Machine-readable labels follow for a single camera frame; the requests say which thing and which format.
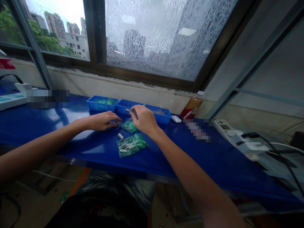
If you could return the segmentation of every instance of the high-rise building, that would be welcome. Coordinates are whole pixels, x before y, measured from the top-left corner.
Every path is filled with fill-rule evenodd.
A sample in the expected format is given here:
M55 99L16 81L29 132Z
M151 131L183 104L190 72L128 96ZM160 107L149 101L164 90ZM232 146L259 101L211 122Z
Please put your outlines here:
M25 0L20 0L20 4L21 4L21 7L22 7L22 9L25 13L26 18L31 20L32 19L31 13L29 11L28 5L26 4Z
M144 54L146 37L142 36L138 30L128 30L124 34L123 50L127 57L141 59Z
M60 16L56 13L51 14L47 11L44 11L45 18L47 20L47 25L50 30L50 33L55 33L58 38L65 38L65 29L63 21Z
M86 33L86 20L83 17L81 17L80 21L81 21L81 35L88 38L88 35Z
M90 60L88 39L85 36L66 33L65 39L58 38L58 40L63 48L69 46L73 49L74 54L79 54L79 57Z
M195 80L236 2L188 0L165 61L167 74Z
M70 22L67 22L66 26L67 26L68 33L80 35L80 30L79 30L78 25L76 23L72 24Z
M40 16L36 13L32 13L32 12L31 12L31 16L32 16L32 19L37 22L37 24L39 25L39 27L41 29L46 29L46 30L48 29L47 25L45 23L45 20L42 16Z

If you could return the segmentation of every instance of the metal pole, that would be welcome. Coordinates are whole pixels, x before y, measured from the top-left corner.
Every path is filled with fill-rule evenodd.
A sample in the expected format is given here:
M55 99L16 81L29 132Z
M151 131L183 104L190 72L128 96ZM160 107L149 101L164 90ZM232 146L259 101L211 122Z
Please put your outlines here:
M292 99L272 96L272 95L268 95L268 94L264 94L264 93L253 92L253 91L250 91L250 90L238 89L238 88L235 88L234 90L237 91L237 92L242 92L242 93L250 94L250 95L253 95L253 96L257 96L257 97L262 97L262 98L266 98L266 99L270 99L270 100L280 101L280 102L283 102L283 103L304 107L304 101L300 101L300 100L292 100Z
M7 1L7 4L15 18L19 30L22 33L26 45L28 46L28 48L33 49L33 51L28 50L28 52L30 53L32 60L35 63L46 88L48 90L54 89L53 81L47 70L47 66L40 52L38 43L32 32L31 26L25 16L25 13L22 10L20 2L18 0L10 0Z
M2 41L0 41L0 46L33 51L33 48L31 48L31 47L27 47L27 46L23 46L23 45L19 45L19 44L12 44L12 43L7 43L7 42L2 42Z
M283 18L281 23L272 32L269 38L264 42L257 54L245 66L237 78L231 83L212 109L208 112L205 119L214 119L221 110L229 104L238 94L236 88L241 88L262 63L271 55L277 46L286 38L290 31L295 28L304 15L304 1L298 0L292 9Z

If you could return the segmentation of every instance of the white cable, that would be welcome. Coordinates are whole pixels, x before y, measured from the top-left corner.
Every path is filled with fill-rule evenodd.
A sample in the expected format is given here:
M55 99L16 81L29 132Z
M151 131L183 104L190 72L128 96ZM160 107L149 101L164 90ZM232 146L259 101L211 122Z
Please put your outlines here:
M301 151L302 153L304 153L303 150L299 149L299 148L296 148L296 147L293 147L293 146L290 146L290 145L286 145L286 144L283 144L283 143L278 143L278 142L271 142L271 144L275 144L275 145L281 145L281 146L286 146L286 147L290 147L292 149L295 149L295 150L298 150L298 151Z
M52 176L52 175L49 175L49 174L46 174L46 173L43 173L43 172L39 172L37 170L32 170L32 171L35 172L35 173L39 173L39 174L48 176L48 177L52 177L52 178L55 178L55 179L60 179L60 180L63 180L63 181L73 181L73 182L77 181L77 180L70 180L70 179L64 179L64 178L60 178L60 177L55 177L55 176Z

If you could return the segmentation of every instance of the power strip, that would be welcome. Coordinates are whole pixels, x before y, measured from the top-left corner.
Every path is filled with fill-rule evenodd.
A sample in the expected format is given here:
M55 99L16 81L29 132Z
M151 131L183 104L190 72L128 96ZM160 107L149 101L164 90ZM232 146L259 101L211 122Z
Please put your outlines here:
M32 88L28 83L15 83L16 88L20 93L13 93L0 96L0 111L12 108L18 105L26 104L26 91L37 90L38 88Z
M214 120L213 124L215 129L225 139L227 139L233 146L252 161L257 161L259 159L257 154L269 150L269 148L262 143L252 142L249 138L242 138L242 134L244 134L244 132L235 130L223 119Z

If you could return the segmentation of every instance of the sky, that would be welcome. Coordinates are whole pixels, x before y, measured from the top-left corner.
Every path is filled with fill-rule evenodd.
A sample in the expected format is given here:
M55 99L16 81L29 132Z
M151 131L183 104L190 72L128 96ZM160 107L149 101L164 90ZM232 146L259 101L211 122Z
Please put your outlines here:
M85 18L83 0L25 0L31 12L42 16L47 25L44 11L57 13L63 20L64 28L67 32L67 22L76 23L81 32L80 18Z

